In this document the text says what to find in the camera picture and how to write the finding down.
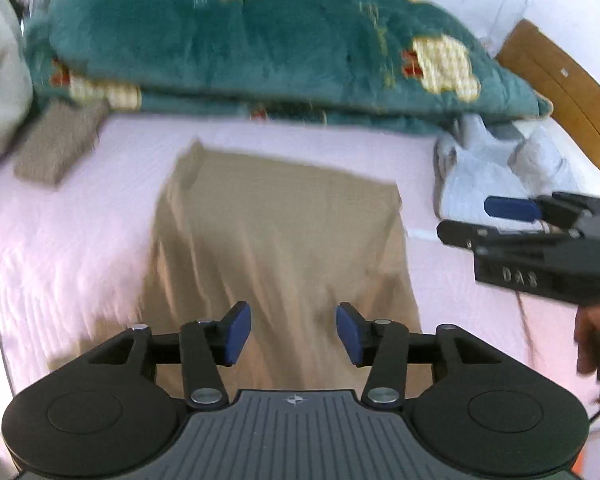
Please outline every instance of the bed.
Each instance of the bed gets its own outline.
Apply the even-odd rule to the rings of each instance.
[[[551,120],[547,125],[566,137]],[[456,323],[533,364],[516,295],[475,284],[470,254],[435,241],[434,137],[116,115],[57,192],[16,180],[12,160],[0,166],[0,338],[14,393],[137,320],[155,202],[178,154],[195,139],[396,182],[423,330]],[[599,177],[581,152],[568,156],[581,159],[588,182]],[[8,460],[1,440],[0,457]]]

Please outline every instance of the folded tan towel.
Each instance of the folded tan towel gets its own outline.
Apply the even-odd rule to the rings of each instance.
[[[93,149],[98,126],[108,115],[109,104],[105,100],[83,108],[51,102],[18,152],[15,176],[44,186],[58,186],[74,164]]]
[[[337,171],[192,147],[158,202],[141,317],[155,333],[221,318],[237,301],[253,329],[228,391],[353,388],[368,370],[351,365],[335,307],[419,330],[405,262],[395,185]],[[158,384],[182,394],[177,370]],[[411,393],[430,384],[425,370]]]

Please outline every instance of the teal fleece pillow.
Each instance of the teal fleece pillow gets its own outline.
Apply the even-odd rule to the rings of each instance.
[[[44,22],[56,64],[137,87],[138,107],[171,96],[282,116],[551,111],[458,20],[417,0],[50,0]]]

